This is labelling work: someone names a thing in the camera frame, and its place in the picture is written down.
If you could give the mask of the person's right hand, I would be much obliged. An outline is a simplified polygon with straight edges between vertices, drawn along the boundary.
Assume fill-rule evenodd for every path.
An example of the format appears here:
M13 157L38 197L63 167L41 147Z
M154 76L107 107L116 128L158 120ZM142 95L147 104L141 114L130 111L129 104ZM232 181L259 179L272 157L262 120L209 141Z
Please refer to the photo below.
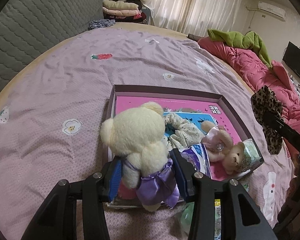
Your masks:
M294 207L300 202L300 153L293 158L295 164L294 178L290 181L287 191L287 201L289 207Z

